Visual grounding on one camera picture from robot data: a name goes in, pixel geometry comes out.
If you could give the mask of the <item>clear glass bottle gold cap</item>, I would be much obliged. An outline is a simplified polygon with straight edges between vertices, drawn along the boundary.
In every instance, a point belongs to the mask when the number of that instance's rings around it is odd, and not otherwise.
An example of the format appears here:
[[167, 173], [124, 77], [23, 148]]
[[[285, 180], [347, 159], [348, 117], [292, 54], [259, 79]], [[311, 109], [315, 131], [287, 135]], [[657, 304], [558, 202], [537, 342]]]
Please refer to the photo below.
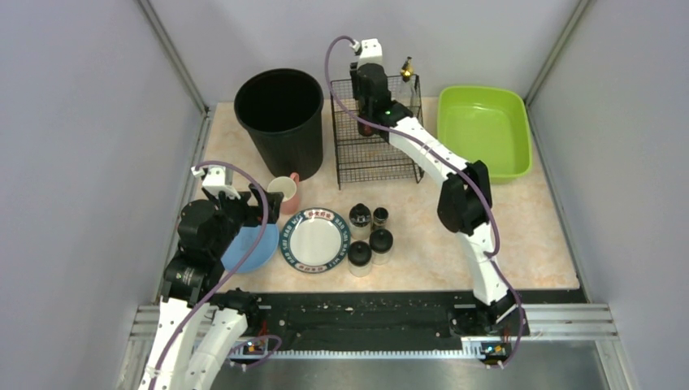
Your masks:
[[408, 56], [400, 69], [401, 81], [396, 89], [396, 100], [409, 108], [412, 116], [418, 116], [420, 98], [416, 88], [418, 81], [412, 64], [412, 58]]

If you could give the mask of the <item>dark sauce bottle black cap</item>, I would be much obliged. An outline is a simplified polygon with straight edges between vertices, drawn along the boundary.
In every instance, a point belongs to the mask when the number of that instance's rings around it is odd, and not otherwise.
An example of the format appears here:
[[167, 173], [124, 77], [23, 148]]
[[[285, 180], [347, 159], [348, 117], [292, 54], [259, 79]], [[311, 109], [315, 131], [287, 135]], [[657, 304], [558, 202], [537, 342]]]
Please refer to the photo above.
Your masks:
[[362, 137], [372, 137], [378, 133], [376, 128], [370, 126], [370, 120], [362, 113], [357, 113], [357, 131]]

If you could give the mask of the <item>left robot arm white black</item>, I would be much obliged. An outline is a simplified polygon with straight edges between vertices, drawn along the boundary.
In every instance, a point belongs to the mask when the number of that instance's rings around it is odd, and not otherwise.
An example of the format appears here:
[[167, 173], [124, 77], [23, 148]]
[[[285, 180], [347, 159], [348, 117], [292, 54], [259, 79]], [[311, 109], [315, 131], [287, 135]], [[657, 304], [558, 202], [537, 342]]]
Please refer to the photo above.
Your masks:
[[239, 338], [258, 321], [258, 298], [240, 288], [218, 292], [221, 257], [242, 228], [266, 231], [280, 214], [281, 192], [250, 185], [191, 201], [180, 212], [179, 242], [163, 272], [158, 327], [140, 389], [208, 389]]

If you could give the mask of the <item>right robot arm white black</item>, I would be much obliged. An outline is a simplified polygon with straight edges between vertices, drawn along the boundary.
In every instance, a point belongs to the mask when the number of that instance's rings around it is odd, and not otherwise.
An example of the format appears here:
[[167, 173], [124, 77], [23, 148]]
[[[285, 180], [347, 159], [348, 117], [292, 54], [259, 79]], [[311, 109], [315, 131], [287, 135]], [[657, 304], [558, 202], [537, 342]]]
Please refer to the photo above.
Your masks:
[[488, 167], [479, 160], [468, 162], [440, 144], [407, 106], [392, 98], [381, 65], [352, 63], [350, 76], [362, 133], [383, 138], [438, 184], [436, 213], [461, 244], [480, 326], [522, 338], [527, 319], [521, 297], [496, 262], [500, 236], [492, 213]]

